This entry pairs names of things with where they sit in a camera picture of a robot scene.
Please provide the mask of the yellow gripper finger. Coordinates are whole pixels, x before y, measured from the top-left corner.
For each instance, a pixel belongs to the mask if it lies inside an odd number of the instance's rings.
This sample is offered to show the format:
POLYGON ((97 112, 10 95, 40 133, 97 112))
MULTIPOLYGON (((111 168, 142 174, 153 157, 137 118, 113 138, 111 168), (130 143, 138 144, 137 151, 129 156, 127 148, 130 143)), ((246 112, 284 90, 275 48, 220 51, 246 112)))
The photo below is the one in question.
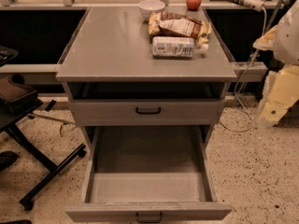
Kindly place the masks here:
POLYGON ((274 40, 276 31, 277 26, 275 25, 260 38, 256 39, 253 43, 253 47, 258 50, 274 50, 274 40))
POLYGON ((278 72, 270 71, 257 109, 257 125, 268 128, 278 124, 298 100, 299 66, 287 64, 278 72))

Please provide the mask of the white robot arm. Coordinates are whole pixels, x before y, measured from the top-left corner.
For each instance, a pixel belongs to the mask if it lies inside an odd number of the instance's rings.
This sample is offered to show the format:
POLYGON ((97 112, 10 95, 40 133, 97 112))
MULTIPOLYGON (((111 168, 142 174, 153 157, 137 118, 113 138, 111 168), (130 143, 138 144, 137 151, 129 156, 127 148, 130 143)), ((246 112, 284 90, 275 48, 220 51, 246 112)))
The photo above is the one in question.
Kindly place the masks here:
POLYGON ((270 71, 263 85, 255 122, 268 128, 278 124, 299 101, 299 0, 253 47, 272 50, 274 58, 284 64, 278 72, 270 71))

